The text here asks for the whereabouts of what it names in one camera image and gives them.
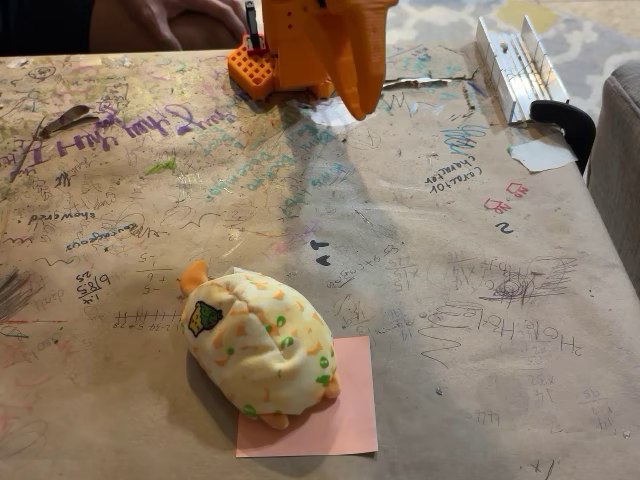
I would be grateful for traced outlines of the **person's hand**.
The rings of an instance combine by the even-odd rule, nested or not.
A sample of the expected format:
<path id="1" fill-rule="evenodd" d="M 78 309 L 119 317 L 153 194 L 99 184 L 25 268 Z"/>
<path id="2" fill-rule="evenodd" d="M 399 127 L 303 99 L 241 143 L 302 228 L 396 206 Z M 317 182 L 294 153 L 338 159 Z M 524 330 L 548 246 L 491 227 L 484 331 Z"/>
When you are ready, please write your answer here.
<path id="1" fill-rule="evenodd" d="M 142 0 L 131 1 L 129 9 L 161 46 L 171 50 L 181 50 L 182 46 L 171 31 L 169 21 L 183 12 L 205 14 L 221 21 L 237 41 L 242 40 L 248 29 L 245 10 L 239 1 Z"/>

